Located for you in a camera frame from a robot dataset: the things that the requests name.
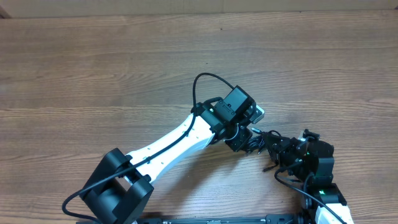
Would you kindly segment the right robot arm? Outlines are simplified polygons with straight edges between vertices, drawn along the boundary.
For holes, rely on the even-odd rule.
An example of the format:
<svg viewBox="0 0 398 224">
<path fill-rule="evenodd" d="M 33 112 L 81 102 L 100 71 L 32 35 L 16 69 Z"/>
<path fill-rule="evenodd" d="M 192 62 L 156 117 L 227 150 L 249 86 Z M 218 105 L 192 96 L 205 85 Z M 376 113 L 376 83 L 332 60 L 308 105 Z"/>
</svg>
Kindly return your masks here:
<svg viewBox="0 0 398 224">
<path fill-rule="evenodd" d="M 353 223 L 350 209 L 333 183 L 333 145 L 304 129 L 298 138 L 276 131 L 261 133 L 263 149 L 279 166 L 274 178 L 302 196 L 301 211 L 289 223 Z"/>
</svg>

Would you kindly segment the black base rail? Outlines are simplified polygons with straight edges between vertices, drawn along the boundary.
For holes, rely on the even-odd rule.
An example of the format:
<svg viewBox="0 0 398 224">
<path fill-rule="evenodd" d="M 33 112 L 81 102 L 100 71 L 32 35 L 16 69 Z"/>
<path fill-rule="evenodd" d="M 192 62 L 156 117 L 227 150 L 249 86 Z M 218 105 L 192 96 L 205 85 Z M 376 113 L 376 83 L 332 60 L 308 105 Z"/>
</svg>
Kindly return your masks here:
<svg viewBox="0 0 398 224">
<path fill-rule="evenodd" d="M 185 218 L 161 219 L 141 218 L 133 224 L 305 224 L 313 223 L 294 214 L 270 214 L 265 217 L 234 217 L 234 218 Z"/>
</svg>

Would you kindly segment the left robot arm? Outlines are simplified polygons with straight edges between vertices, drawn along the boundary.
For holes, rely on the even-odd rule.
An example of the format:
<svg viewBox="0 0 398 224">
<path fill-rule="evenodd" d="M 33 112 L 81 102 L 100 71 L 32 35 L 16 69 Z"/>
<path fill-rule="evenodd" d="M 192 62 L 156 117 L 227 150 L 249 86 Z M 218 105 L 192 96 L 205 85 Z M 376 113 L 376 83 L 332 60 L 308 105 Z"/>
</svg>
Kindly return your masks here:
<svg viewBox="0 0 398 224">
<path fill-rule="evenodd" d="M 104 155 L 79 197 L 99 223 L 134 223 L 154 191 L 153 183 L 191 153 L 223 141 L 240 151 L 252 136 L 249 124 L 264 110 L 240 86 L 225 98 L 197 103 L 187 119 L 156 142 L 127 154 Z"/>
</svg>

